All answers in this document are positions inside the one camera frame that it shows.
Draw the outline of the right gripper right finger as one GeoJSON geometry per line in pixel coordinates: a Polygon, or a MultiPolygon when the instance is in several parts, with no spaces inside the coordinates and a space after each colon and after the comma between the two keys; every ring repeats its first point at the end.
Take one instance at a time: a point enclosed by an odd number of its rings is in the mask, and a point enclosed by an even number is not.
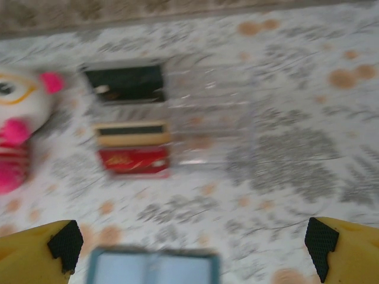
{"type": "Polygon", "coordinates": [[[311,217],[304,241],[321,283],[378,283],[377,228],[311,217]]]}

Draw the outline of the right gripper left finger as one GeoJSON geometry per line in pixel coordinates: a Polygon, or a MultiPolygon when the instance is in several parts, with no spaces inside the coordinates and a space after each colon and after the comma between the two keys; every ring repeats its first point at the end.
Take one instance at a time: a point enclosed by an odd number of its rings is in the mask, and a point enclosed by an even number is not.
{"type": "Polygon", "coordinates": [[[68,283],[83,236],[75,220],[61,220],[1,237],[1,283],[68,283]]]}

